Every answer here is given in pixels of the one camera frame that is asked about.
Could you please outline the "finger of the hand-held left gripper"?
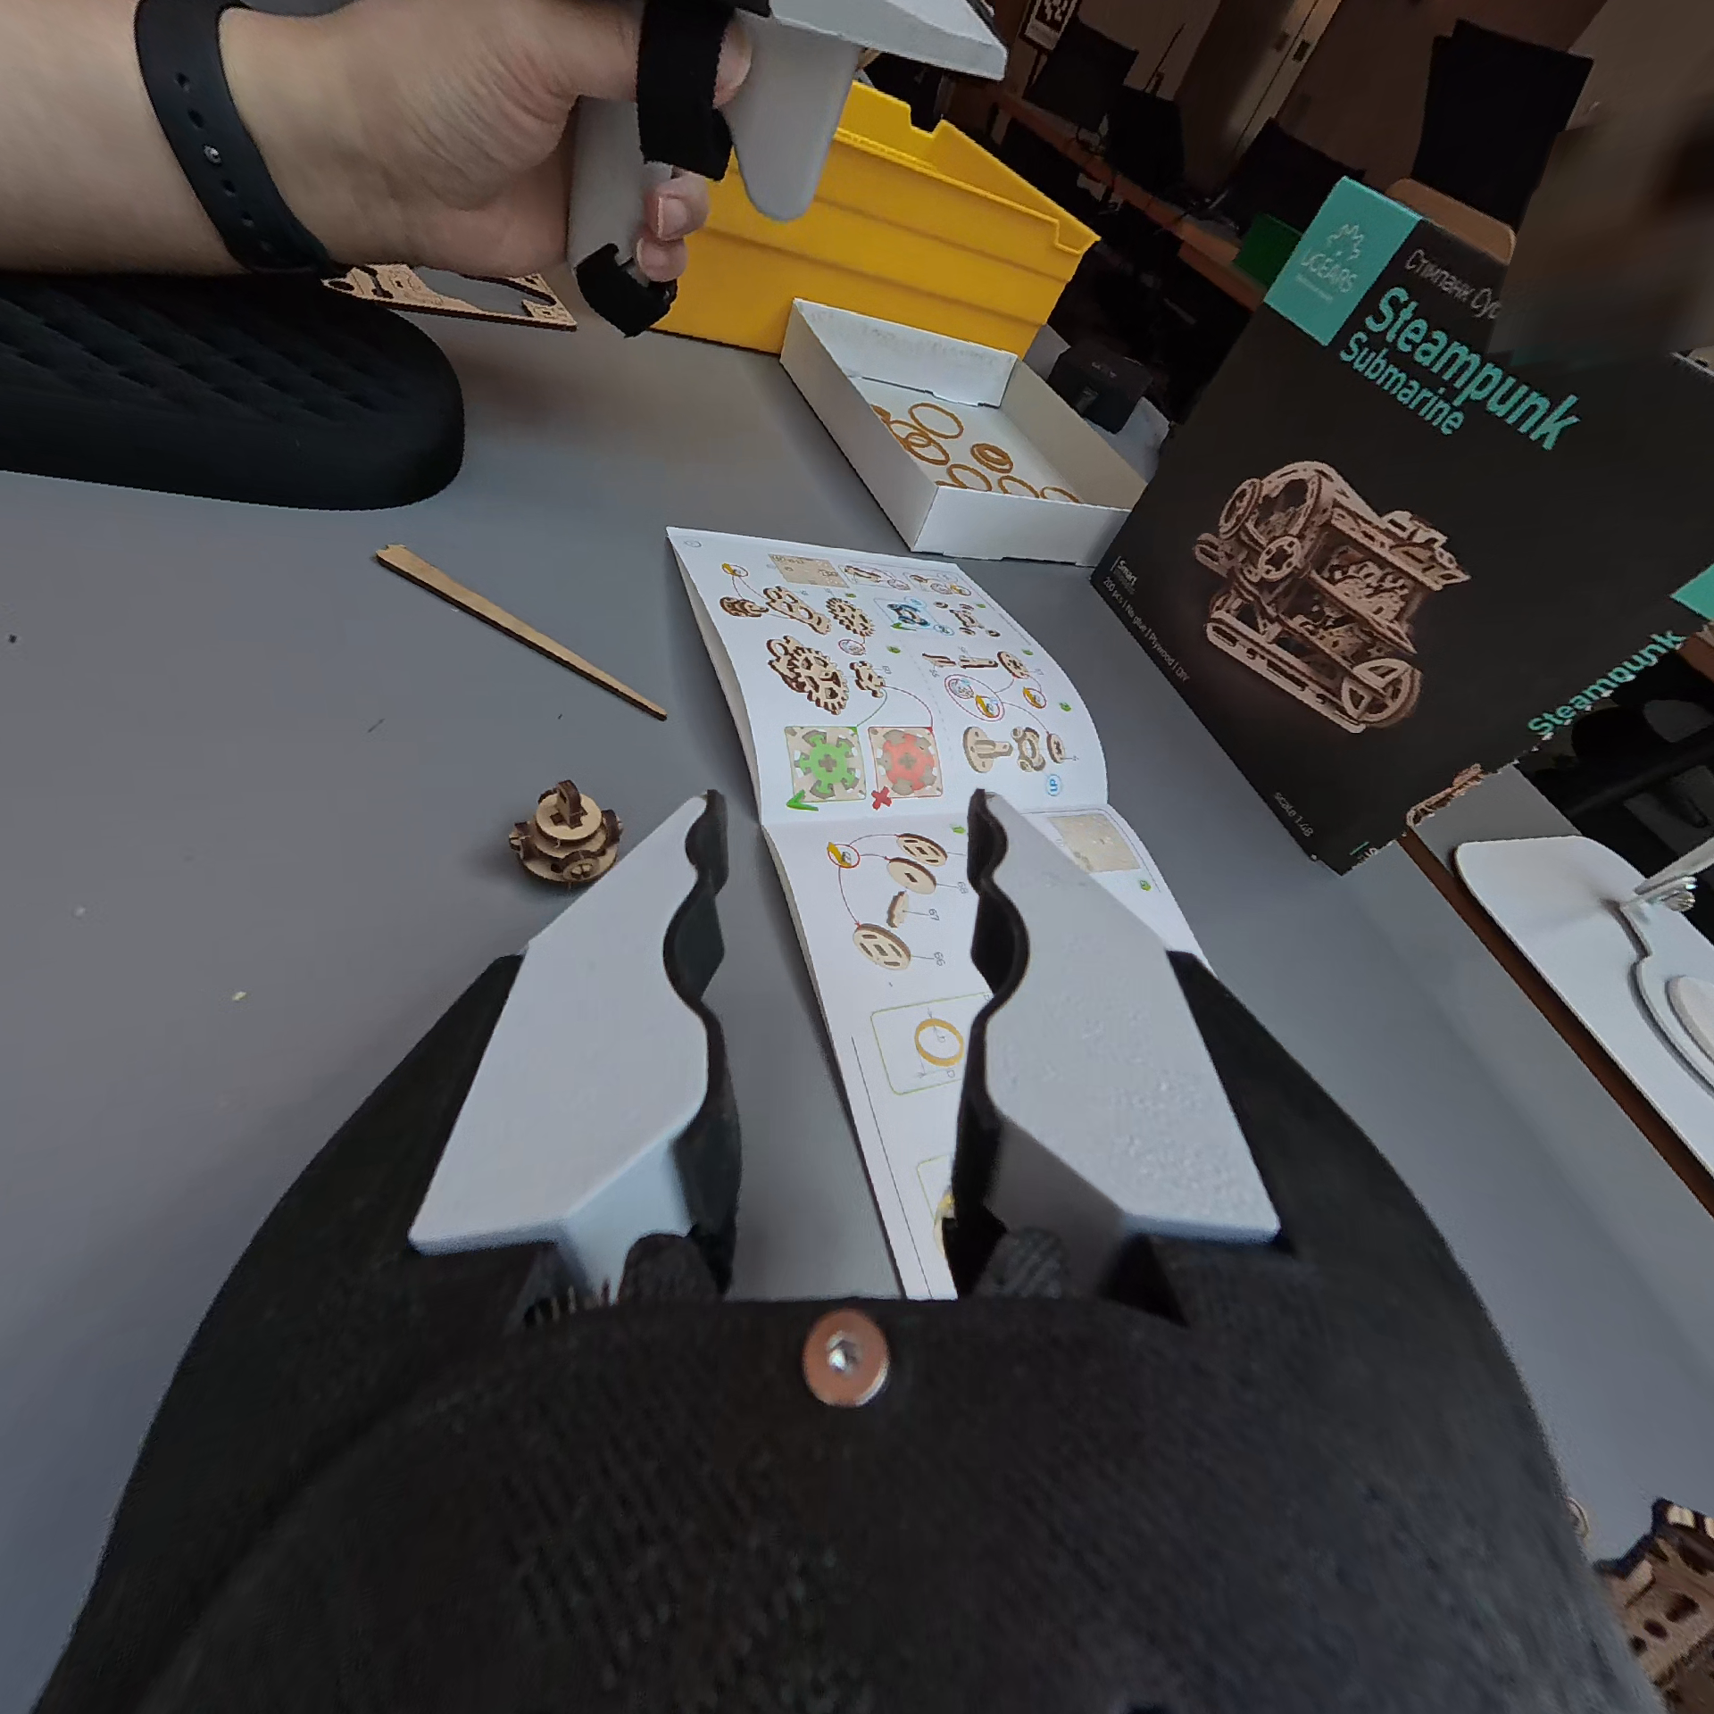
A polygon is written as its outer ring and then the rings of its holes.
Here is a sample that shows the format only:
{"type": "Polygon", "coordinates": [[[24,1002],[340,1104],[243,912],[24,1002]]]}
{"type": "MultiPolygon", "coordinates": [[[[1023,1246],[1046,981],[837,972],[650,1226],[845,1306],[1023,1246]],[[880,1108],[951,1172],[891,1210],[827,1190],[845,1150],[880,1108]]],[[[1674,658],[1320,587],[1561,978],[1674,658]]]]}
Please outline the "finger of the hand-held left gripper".
{"type": "Polygon", "coordinates": [[[951,76],[999,80],[1009,72],[1009,46],[978,0],[772,0],[772,18],[951,76]]]}

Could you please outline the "black power adapter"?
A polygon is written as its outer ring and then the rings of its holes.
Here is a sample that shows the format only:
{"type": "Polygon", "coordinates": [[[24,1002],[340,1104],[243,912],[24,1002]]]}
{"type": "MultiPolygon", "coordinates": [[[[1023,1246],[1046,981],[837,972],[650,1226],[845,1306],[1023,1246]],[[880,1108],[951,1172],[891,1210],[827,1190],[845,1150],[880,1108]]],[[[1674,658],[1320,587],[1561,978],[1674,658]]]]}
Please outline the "black power adapter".
{"type": "Polygon", "coordinates": [[[1070,345],[1049,369],[1049,388],[1102,436],[1127,428],[1148,381],[1154,381],[1148,365],[1126,360],[1097,336],[1070,345]]]}

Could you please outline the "black wristband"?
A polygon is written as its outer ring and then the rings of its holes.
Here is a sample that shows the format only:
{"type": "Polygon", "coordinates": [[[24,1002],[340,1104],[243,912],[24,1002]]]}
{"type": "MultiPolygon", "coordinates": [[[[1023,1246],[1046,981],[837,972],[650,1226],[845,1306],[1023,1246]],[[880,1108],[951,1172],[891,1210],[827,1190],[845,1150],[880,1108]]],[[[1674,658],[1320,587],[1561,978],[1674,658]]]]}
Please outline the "black wristband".
{"type": "Polygon", "coordinates": [[[283,201],[220,63],[220,14],[245,0],[143,0],[134,63],[159,135],[237,265],[333,279],[330,248],[283,201]]]}

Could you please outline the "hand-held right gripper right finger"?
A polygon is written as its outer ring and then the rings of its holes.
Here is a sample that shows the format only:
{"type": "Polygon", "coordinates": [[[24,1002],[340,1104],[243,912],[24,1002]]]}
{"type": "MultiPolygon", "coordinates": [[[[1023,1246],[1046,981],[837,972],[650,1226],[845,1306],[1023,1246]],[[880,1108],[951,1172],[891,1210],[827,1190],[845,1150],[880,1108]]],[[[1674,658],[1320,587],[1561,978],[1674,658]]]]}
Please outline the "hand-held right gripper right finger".
{"type": "Polygon", "coordinates": [[[973,968],[948,1272],[973,1295],[1009,1236],[1046,1232],[1075,1295],[1141,1246],[1278,1246],[1281,1216],[1164,940],[1015,800],[966,800],[973,968]]]}

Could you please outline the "thin wooden stick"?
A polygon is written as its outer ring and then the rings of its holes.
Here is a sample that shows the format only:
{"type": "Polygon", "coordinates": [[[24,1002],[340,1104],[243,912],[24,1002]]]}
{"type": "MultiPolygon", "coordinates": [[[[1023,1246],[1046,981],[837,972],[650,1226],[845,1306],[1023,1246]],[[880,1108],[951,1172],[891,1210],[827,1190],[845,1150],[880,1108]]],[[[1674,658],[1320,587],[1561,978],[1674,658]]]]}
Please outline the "thin wooden stick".
{"type": "Polygon", "coordinates": [[[453,577],[444,577],[440,565],[427,565],[423,555],[403,547],[403,546],[381,546],[371,547],[371,560],[394,577],[403,577],[410,587],[440,594],[444,605],[472,614],[490,629],[505,629],[510,639],[528,643],[533,653],[560,658],[564,668],[573,668],[582,682],[618,698],[625,705],[670,721],[666,705],[655,705],[650,698],[629,690],[625,682],[615,682],[611,668],[588,665],[584,653],[573,653],[570,643],[560,643],[557,633],[522,626],[519,614],[510,614],[505,605],[495,605],[490,594],[457,587],[453,577]]]}

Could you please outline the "plywood parts sheet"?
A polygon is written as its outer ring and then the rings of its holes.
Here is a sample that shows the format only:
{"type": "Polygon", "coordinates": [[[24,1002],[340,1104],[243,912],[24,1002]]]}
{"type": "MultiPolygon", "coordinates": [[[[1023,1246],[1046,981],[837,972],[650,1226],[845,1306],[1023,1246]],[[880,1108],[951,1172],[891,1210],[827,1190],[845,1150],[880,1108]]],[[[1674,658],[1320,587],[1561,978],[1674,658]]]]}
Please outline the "plywood parts sheet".
{"type": "Polygon", "coordinates": [[[570,303],[539,273],[495,279],[495,273],[419,273],[403,260],[377,260],[377,265],[333,273],[322,279],[322,286],[352,303],[377,303],[377,307],[419,310],[419,318],[549,329],[549,333],[582,329],[570,303]]]}

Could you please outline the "yellow plastic bin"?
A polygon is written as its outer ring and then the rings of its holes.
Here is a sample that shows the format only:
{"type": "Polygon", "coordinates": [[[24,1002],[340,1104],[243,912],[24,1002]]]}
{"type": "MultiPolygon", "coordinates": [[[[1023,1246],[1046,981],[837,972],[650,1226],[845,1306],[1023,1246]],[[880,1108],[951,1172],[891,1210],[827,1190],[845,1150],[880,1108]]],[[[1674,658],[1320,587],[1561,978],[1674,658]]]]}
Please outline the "yellow plastic bin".
{"type": "Polygon", "coordinates": [[[772,221],[730,170],[701,248],[791,279],[787,299],[937,292],[1023,310],[1075,279],[1094,231],[957,126],[920,129],[908,103],[858,80],[813,211],[772,221]]]}
{"type": "Polygon", "coordinates": [[[663,333],[784,354],[791,303],[822,303],[1023,354],[1087,248],[1059,209],[993,198],[912,201],[908,221],[845,201],[772,221],[728,177],[663,333]]]}

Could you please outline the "white cardboard tray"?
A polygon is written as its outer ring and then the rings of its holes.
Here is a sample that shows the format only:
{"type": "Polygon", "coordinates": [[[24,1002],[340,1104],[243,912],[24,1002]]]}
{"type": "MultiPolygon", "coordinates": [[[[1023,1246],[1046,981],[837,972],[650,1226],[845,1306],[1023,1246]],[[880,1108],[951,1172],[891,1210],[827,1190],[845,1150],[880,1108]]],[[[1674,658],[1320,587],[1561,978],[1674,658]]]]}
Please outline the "white cardboard tray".
{"type": "Polygon", "coordinates": [[[908,547],[948,560],[1097,565],[1145,481],[1016,354],[791,303],[784,369],[908,547]],[[1009,419],[1084,502],[943,491],[908,458],[872,403],[937,400],[951,415],[1009,419]]]}

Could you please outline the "small wooden gear assembly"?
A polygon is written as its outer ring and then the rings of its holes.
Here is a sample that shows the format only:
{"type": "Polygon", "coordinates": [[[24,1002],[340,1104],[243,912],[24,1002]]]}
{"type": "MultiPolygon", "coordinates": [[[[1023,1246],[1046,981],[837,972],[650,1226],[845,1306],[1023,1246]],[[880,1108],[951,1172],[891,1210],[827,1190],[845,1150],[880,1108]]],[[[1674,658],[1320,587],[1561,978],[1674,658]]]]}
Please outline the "small wooden gear assembly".
{"type": "Polygon", "coordinates": [[[557,783],[533,816],[510,828],[519,866],[560,885],[599,880],[618,855],[618,835],[625,821],[573,783],[557,783]]]}

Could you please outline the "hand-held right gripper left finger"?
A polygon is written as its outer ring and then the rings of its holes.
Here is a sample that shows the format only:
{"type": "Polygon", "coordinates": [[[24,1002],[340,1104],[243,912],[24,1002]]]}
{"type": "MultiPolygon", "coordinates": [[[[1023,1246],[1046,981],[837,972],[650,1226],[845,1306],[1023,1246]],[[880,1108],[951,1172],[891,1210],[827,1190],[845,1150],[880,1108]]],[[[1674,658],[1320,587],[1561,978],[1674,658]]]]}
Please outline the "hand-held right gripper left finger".
{"type": "Polygon", "coordinates": [[[410,1246],[557,1246],[582,1293],[644,1236],[736,1272],[743,1119],[723,1018],[728,800],[690,797],[528,940],[410,1246]]]}

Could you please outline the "pile of tan rubber bands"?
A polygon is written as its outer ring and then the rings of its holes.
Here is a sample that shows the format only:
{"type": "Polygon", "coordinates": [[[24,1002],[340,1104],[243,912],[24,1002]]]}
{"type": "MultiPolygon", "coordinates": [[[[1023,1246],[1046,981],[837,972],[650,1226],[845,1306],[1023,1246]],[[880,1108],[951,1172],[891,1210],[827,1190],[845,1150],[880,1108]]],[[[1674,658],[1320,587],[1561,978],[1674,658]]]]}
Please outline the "pile of tan rubber bands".
{"type": "Polygon", "coordinates": [[[1084,502],[1009,419],[951,415],[937,400],[872,403],[872,415],[943,491],[1084,502]]]}

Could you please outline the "person's left hand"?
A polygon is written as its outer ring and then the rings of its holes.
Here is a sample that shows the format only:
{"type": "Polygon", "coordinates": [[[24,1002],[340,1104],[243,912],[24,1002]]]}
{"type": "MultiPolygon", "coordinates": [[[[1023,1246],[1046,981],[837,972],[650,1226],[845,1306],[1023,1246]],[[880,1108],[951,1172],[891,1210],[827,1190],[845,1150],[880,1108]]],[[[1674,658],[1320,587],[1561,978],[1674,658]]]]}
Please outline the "person's left hand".
{"type": "Polygon", "coordinates": [[[220,14],[270,187],[333,260],[545,273],[570,248],[573,103],[633,96],[639,5],[362,0],[220,14]]]}

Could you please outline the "open instruction booklet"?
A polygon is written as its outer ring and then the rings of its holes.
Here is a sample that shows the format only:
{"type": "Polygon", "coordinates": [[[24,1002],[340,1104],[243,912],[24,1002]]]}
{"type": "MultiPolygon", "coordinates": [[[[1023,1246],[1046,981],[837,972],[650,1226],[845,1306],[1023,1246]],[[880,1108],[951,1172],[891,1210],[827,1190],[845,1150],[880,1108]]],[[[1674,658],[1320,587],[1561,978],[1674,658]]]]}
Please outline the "open instruction booklet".
{"type": "Polygon", "coordinates": [[[1059,658],[966,569],[666,535],[723,675],[901,1295],[943,1254],[973,968],[966,800],[1002,793],[1168,950],[1201,954],[1059,658]]]}

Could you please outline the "black model kit box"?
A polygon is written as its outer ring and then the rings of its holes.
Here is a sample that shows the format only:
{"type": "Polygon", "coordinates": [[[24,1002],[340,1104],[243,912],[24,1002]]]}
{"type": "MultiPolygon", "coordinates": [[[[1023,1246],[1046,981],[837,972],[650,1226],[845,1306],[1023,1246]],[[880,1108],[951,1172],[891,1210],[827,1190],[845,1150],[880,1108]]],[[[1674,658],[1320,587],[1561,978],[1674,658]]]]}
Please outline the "black model kit box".
{"type": "Polygon", "coordinates": [[[1706,621],[1711,374],[1486,354],[1502,279],[1342,177],[1094,569],[1338,870],[1706,621]]]}

